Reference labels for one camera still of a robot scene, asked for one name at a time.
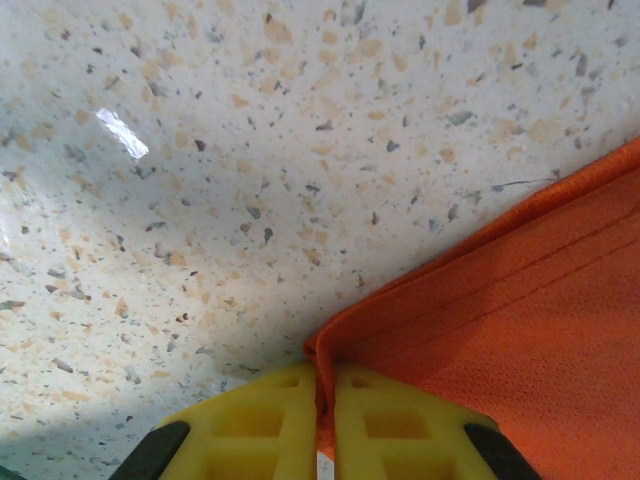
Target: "speckled floor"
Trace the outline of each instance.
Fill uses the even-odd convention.
[[[636,135],[638,25],[622,0],[0,0],[0,464],[108,477]]]

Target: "black rubber tip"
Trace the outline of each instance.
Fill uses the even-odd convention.
[[[158,480],[190,430],[178,421],[149,432],[109,480]]]
[[[464,431],[498,480],[542,479],[502,433],[476,423],[467,423]]]

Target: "orange mesh fabric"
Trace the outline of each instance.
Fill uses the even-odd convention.
[[[548,479],[640,478],[640,138],[332,318],[305,352],[494,417]]]

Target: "fabric fold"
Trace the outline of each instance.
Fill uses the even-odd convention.
[[[544,478],[640,478],[640,138],[534,194],[305,344],[494,417]]]

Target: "yellow plastic object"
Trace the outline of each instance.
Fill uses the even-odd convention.
[[[336,478],[496,479],[464,431],[489,417],[351,364],[336,380]]]
[[[301,363],[166,418],[191,431],[160,479],[315,479],[315,388]]]

